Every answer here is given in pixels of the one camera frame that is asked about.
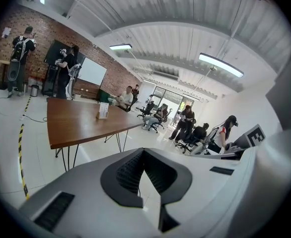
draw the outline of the whiteboard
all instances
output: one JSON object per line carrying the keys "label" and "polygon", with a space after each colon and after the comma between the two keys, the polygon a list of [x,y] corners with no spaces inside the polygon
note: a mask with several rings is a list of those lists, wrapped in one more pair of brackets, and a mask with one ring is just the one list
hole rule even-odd
{"label": "whiteboard", "polygon": [[79,71],[78,78],[96,85],[101,85],[106,70],[106,68],[96,62],[85,58]]}

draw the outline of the brick wall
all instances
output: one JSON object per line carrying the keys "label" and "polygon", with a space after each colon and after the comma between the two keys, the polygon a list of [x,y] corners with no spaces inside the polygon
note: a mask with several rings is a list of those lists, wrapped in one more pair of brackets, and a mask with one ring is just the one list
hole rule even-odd
{"label": "brick wall", "polygon": [[[29,52],[26,77],[45,78],[47,64],[43,61],[52,41],[56,39],[69,46],[78,45],[81,53],[107,69],[100,86],[105,92],[117,95],[121,94],[128,85],[140,84],[138,79],[121,64],[80,34],[43,14],[18,4],[13,4],[0,21],[0,60],[9,60],[13,39],[22,35],[28,25],[31,25],[33,33],[36,33],[37,46],[34,52]],[[11,28],[10,35],[6,39],[1,37],[5,27]]]}

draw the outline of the tiled floor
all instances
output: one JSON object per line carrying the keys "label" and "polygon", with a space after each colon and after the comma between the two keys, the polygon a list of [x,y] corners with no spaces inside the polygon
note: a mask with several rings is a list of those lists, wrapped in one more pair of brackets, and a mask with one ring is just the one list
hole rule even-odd
{"label": "tiled floor", "polygon": [[[7,91],[0,90],[0,97],[7,97]],[[18,138],[21,125],[22,165],[29,195],[43,188],[65,172],[62,158],[55,158],[55,150],[51,150],[47,135],[47,124],[35,122],[22,117],[29,94],[23,97],[13,95],[10,99],[0,99],[0,196],[11,205],[19,208],[26,200],[22,187],[22,179],[18,161]],[[46,117],[46,97],[39,94],[32,97],[26,115],[32,119],[43,121]],[[168,140],[172,128],[159,128],[155,131],[142,130],[137,127],[129,130],[125,150],[139,147],[154,147],[181,154],[172,141]],[[120,133],[124,141],[125,132]],[[104,139],[81,144],[78,148],[76,166],[118,153],[115,137],[104,143]],[[144,173],[140,184],[141,197],[144,199],[144,212],[157,227],[159,218],[160,196]]]}

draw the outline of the white shirt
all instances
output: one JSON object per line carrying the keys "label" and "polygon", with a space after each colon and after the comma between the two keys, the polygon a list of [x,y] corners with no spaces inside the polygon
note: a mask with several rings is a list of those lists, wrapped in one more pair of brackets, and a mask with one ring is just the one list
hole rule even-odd
{"label": "white shirt", "polygon": [[226,128],[223,126],[219,127],[214,137],[214,143],[220,148],[222,148],[221,137],[220,137],[221,132],[222,133],[224,132],[226,134]]}
{"label": "white shirt", "polygon": [[127,94],[126,91],[124,91],[121,95],[121,97],[124,99],[125,102],[132,102],[134,96],[132,95],[132,93]]}

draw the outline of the wooden table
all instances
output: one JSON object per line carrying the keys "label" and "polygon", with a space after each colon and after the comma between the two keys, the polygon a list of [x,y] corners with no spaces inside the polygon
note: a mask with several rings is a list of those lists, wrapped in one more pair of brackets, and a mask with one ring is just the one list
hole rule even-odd
{"label": "wooden table", "polygon": [[1,80],[1,84],[0,84],[0,90],[5,90],[7,88],[7,84],[4,81],[5,71],[7,70],[8,65],[10,64],[10,61],[0,60],[0,63],[3,64],[2,80]]}
{"label": "wooden table", "polygon": [[81,143],[93,141],[102,137],[116,135],[120,152],[119,133],[138,127],[143,121],[126,113],[115,106],[109,106],[108,118],[97,119],[99,104],[88,102],[69,101],[49,98],[47,104],[47,130],[51,149],[56,149],[55,157],[62,151],[64,167],[66,170],[63,147],[68,147],[68,169],[70,168],[70,146],[77,145],[73,167],[75,165],[78,146]]}

